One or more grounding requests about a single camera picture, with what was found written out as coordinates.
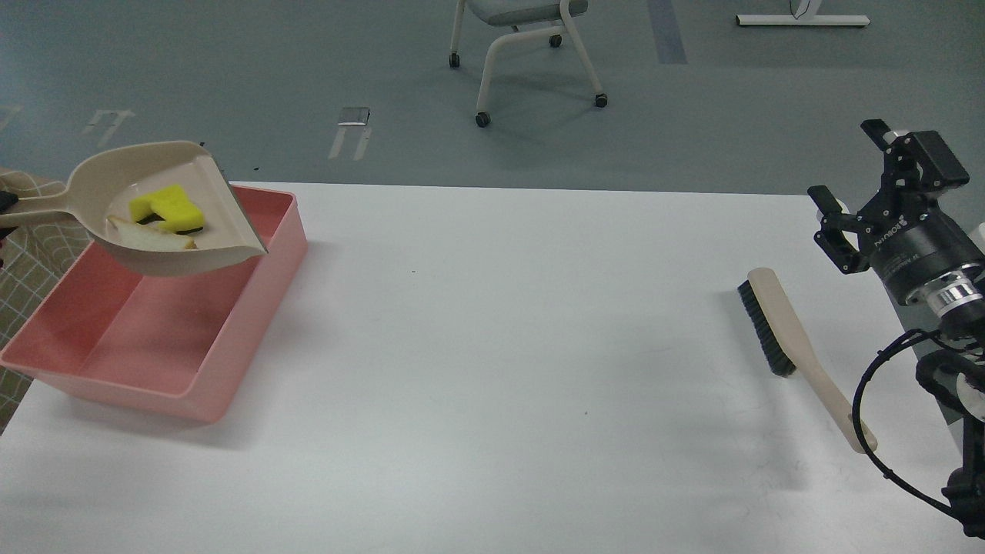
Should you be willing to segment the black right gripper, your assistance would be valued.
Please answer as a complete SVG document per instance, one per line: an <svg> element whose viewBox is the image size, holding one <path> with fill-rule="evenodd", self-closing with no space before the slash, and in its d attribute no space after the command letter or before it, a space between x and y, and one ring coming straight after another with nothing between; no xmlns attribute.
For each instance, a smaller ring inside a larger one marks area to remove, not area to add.
<svg viewBox="0 0 985 554"><path fill-rule="evenodd" d="M943 194L970 182L947 142L938 131L894 130L878 118L860 128L883 153L879 192L858 216L826 186L810 186L820 214L816 245L844 275L872 267L898 305L918 304L918 290L947 273L978 280L982 250L939 210ZM846 234L857 236L859 248Z"/></svg>

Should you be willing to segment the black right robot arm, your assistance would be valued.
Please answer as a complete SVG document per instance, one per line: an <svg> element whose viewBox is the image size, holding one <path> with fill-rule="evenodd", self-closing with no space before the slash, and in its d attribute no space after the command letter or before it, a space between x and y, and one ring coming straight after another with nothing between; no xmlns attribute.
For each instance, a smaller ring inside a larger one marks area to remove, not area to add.
<svg viewBox="0 0 985 554"><path fill-rule="evenodd" d="M938 346L921 357L915 378L940 405L963 417L963 462L943 487L945 501L925 495L882 462L871 446L866 456L887 480L957 520L965 536L983 537L983 252L940 209L945 192L970 176L936 131L897 131L868 119L861 129L880 149L880 187L856 213L845 212L826 186L810 187L820 211L815 243L843 274L875 271L897 305L925 305L938 329L912 329L880 351L858 383L849 420L861 434L860 410L876 370L904 349L924 341Z"/></svg>

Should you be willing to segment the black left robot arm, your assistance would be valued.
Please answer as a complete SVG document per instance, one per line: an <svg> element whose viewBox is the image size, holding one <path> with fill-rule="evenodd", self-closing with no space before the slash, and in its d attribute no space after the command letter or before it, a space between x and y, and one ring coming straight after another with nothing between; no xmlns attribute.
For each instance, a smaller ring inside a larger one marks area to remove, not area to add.
<svg viewBox="0 0 985 554"><path fill-rule="evenodd" d="M11 192L4 192L4 190L1 190L1 213L2 214L6 213L11 207L15 206L15 204L17 204L18 201L20 201L20 197L18 197L17 194ZM17 225L14 225L14 227L1 228L1 249L5 247L9 239L9 236L11 234L14 234L14 232L17 230L18 230Z"/></svg>

